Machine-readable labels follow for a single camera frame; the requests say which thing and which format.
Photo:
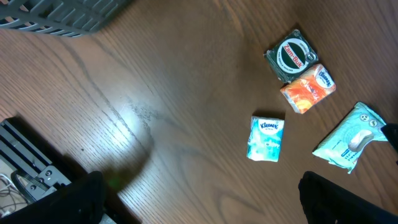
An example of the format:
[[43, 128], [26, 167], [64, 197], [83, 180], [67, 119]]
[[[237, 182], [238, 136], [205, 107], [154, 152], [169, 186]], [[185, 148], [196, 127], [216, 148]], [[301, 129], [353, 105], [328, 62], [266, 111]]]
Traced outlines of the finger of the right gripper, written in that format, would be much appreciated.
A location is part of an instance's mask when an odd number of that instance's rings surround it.
[[394, 150], [398, 151], [398, 124], [389, 123], [381, 128], [387, 141], [391, 144]]

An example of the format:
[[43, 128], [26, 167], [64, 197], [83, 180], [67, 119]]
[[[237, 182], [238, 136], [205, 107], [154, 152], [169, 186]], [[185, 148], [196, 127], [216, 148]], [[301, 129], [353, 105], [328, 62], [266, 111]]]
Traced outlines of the dark green round-label box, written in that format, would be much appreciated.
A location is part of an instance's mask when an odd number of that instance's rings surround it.
[[317, 53], [298, 29], [265, 51], [264, 58], [283, 83], [291, 83], [318, 62]]

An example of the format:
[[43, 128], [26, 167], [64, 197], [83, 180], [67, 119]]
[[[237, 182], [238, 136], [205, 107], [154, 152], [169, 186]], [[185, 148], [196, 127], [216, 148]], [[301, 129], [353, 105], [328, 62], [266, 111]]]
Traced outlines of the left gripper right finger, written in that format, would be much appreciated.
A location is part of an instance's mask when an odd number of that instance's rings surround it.
[[309, 224], [397, 223], [392, 214], [328, 179], [306, 171], [298, 184], [300, 203]]

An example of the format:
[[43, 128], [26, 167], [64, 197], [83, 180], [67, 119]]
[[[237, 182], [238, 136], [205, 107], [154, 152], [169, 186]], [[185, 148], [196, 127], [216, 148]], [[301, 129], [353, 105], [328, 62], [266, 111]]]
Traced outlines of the teal tissue pack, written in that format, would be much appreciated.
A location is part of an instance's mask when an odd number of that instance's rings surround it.
[[247, 158], [253, 161], [278, 162], [283, 132], [283, 119], [252, 116]]

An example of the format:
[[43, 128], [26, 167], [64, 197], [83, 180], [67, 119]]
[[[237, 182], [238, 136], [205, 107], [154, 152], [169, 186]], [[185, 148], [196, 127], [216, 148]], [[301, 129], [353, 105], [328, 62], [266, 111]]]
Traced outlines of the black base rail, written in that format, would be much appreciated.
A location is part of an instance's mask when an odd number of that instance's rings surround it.
[[34, 203], [74, 180], [55, 149], [17, 117], [1, 122], [1, 160], [11, 181], [28, 203]]

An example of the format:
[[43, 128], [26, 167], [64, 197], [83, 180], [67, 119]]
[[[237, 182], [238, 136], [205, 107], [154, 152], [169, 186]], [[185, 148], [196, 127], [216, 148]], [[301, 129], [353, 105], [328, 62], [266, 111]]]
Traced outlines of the grey plastic mesh basket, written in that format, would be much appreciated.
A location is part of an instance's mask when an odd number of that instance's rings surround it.
[[1, 0], [1, 29], [79, 37], [98, 32], [131, 0]]

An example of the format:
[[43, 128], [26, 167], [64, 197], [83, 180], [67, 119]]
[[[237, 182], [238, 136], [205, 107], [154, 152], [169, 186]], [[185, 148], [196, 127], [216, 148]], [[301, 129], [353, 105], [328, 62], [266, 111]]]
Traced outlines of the green snack packet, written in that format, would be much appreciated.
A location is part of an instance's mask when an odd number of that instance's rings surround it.
[[382, 128], [386, 122], [362, 102], [317, 146], [313, 155], [329, 164], [346, 169], [350, 174], [367, 144], [386, 141]]

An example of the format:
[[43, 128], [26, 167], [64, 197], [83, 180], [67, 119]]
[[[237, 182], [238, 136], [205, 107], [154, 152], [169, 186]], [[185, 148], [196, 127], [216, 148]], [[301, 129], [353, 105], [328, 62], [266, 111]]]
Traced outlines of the orange tissue pack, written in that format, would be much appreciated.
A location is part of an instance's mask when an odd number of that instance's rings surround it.
[[280, 92], [296, 113], [304, 114], [335, 90], [336, 84], [328, 70], [319, 63], [282, 87]]

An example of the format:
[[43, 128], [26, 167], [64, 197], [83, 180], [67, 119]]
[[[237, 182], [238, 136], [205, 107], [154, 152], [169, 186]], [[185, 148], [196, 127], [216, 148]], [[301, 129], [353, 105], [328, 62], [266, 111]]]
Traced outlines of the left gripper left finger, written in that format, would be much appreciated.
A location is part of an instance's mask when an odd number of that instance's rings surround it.
[[103, 217], [105, 200], [103, 175], [94, 171], [1, 218], [1, 224], [97, 224]]

